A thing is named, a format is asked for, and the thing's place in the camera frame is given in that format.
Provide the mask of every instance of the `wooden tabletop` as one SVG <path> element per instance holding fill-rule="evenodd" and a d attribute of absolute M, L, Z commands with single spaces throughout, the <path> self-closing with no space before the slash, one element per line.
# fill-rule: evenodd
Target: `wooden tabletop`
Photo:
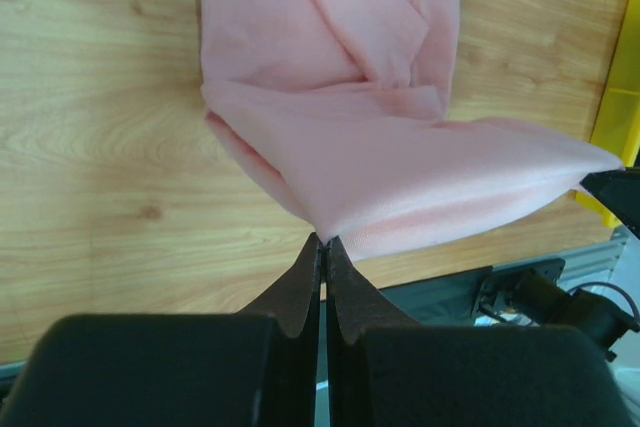
<path fill-rule="evenodd" d="M 198 3 L 0 0 L 0 362 L 75 312 L 235 311 L 310 232 L 202 122 Z M 588 139 L 625 4 L 462 0 L 451 116 Z M 359 267 L 387 286 L 609 235 L 566 197 Z"/>

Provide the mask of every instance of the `yellow plastic bin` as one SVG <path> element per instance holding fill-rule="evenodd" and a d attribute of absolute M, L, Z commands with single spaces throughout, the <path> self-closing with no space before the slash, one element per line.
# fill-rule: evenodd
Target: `yellow plastic bin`
<path fill-rule="evenodd" d="M 640 0 L 629 0 L 591 142 L 618 155 L 627 166 L 640 160 Z M 605 225 L 620 225 L 589 194 L 578 192 L 576 198 L 601 212 Z"/>

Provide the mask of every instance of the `wood grain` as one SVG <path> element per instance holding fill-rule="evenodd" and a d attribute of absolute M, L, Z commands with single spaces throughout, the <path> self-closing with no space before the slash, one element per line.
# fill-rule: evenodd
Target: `wood grain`
<path fill-rule="evenodd" d="M 626 0 L 462 0 L 452 117 L 588 138 Z M 75 312 L 235 311 L 295 258 L 202 122 L 198 0 L 0 0 L 0 362 Z M 601 241 L 570 198 L 363 262 L 378 286 Z"/>

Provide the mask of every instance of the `garment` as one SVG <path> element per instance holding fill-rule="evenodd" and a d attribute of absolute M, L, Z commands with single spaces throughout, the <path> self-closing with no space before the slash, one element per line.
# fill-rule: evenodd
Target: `garment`
<path fill-rule="evenodd" d="M 355 260 L 503 225 L 621 167 L 534 124 L 447 121 L 458 24 L 459 0 L 202 0 L 207 121 Z"/>

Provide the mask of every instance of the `wire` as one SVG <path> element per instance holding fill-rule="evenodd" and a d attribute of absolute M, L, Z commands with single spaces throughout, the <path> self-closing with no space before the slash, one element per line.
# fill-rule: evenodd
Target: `wire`
<path fill-rule="evenodd" d="M 490 317 L 493 320 L 497 320 L 501 324 L 508 324 L 509 323 L 509 321 L 507 319 L 505 319 L 504 317 L 502 317 L 502 316 L 500 316 L 498 314 L 495 314 L 495 313 L 491 312 L 484 305 L 481 305 L 480 307 L 478 307 L 478 310 L 480 312 L 482 312 L 484 315 L 486 315 L 487 317 Z"/>
<path fill-rule="evenodd" d="M 572 287 L 571 289 L 567 290 L 567 293 L 568 294 L 572 294 L 576 290 L 583 289 L 585 287 L 609 287 L 610 289 L 615 290 L 622 297 L 624 297 L 624 300 L 626 300 L 627 303 L 629 304 L 629 307 L 631 307 L 631 312 L 633 312 L 633 317 L 635 318 L 636 322 L 640 323 L 640 310 L 638 310 L 638 306 L 636 305 L 635 301 L 633 300 L 633 297 L 631 297 L 627 293 L 627 291 L 624 290 L 622 287 L 618 287 L 617 285 L 612 284 L 610 282 L 594 281 L 594 282 L 585 282 L 584 284 L 576 285 L 575 287 Z"/>

